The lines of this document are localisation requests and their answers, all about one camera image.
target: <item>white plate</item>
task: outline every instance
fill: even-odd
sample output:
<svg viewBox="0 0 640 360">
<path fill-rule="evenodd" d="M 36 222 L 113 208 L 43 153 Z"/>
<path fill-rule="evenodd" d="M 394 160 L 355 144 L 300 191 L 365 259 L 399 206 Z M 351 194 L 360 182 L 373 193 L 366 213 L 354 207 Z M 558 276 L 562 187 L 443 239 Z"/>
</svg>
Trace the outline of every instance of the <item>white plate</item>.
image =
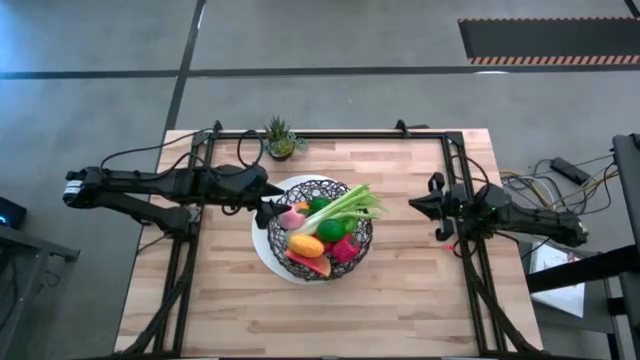
<svg viewBox="0 0 640 360">
<path fill-rule="evenodd" d="M 310 180 L 333 180 L 333 179 L 328 178 L 326 176 L 322 176 L 322 175 L 300 175 L 300 176 L 290 177 L 276 184 L 276 186 L 281 188 L 284 191 L 287 191 L 298 184 L 302 184 L 303 182 L 307 182 Z M 264 201 L 273 200 L 275 202 L 279 198 L 280 196 L 265 196 L 262 198 L 262 200 Z M 318 284 L 328 283 L 328 281 L 322 281 L 322 280 L 305 281 L 304 279 L 300 279 L 299 277 L 294 276 L 289 271 L 287 271 L 287 269 L 285 269 L 284 266 L 280 265 L 280 262 L 278 262 L 278 259 L 273 255 L 273 252 L 269 247 L 269 240 L 268 240 L 269 233 L 267 229 L 264 229 L 264 230 L 258 229 L 258 226 L 256 225 L 255 217 L 256 217 L 256 212 L 254 211 L 253 218 L 251 219 L 251 237 L 253 238 L 253 246 L 256 248 L 256 252 L 260 257 L 260 260 L 262 260 L 262 262 L 265 265 L 267 265 L 267 267 L 271 269 L 271 271 L 273 271 L 280 277 L 296 284 L 318 285 Z"/>
</svg>

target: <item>black and orange striped mat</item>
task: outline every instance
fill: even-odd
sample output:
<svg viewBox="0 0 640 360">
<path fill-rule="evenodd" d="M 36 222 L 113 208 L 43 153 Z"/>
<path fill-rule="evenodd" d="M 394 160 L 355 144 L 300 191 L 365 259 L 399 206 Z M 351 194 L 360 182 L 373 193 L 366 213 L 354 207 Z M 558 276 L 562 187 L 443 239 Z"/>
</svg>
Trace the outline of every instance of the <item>black and orange striped mat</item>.
<svg viewBox="0 0 640 360">
<path fill-rule="evenodd" d="M 640 19 L 631 17 L 460 19 L 474 65 L 594 65 L 640 62 Z"/>
</svg>

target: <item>white paper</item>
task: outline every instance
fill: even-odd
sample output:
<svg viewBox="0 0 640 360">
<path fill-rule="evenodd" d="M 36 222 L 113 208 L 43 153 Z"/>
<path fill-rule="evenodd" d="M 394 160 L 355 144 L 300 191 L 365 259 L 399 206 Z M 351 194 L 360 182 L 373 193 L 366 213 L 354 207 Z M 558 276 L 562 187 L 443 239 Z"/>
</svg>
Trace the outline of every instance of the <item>white paper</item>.
<svg viewBox="0 0 640 360">
<path fill-rule="evenodd" d="M 564 252 L 542 245 L 531 257 L 531 273 L 578 261 L 572 252 Z M 584 283 L 531 294 L 531 298 L 571 315 L 582 318 L 584 312 Z"/>
</svg>

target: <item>potted plant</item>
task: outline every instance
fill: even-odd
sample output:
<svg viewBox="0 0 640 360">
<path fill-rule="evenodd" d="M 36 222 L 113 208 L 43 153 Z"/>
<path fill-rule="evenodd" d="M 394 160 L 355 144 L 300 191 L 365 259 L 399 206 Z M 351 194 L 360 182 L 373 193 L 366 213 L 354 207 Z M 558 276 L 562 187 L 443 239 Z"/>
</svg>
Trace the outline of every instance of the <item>potted plant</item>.
<svg viewBox="0 0 640 360">
<path fill-rule="evenodd" d="M 290 131 L 289 125 L 279 116 L 274 116 L 265 126 L 267 135 L 267 152 L 275 161 L 285 161 L 293 155 L 293 151 L 307 149 L 307 142 Z"/>
</svg>

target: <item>fruit bowl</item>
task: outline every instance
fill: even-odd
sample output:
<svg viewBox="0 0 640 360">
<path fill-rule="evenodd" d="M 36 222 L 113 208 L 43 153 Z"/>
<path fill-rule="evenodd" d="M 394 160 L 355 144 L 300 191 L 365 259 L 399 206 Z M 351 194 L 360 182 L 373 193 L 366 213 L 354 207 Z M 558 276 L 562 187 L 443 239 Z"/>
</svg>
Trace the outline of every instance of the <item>fruit bowl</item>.
<svg viewBox="0 0 640 360">
<path fill-rule="evenodd" d="M 278 204 L 294 205 L 302 201 L 310 201 L 313 197 L 325 197 L 329 200 L 336 200 L 344 195 L 349 188 L 347 185 L 333 180 L 309 180 L 293 186 L 285 192 L 276 202 Z M 358 221 L 358 227 L 353 233 L 355 240 L 360 244 L 358 254 L 347 263 L 339 263 L 331 254 L 325 254 L 331 263 L 331 274 L 323 276 L 309 269 L 305 265 L 289 260 L 285 255 L 287 250 L 287 230 L 280 227 L 276 218 L 272 219 L 267 227 L 268 242 L 273 255 L 289 273 L 305 281 L 333 280 L 344 276 L 352 271 L 369 251 L 371 240 L 373 239 L 373 225 L 371 220 Z"/>
</svg>

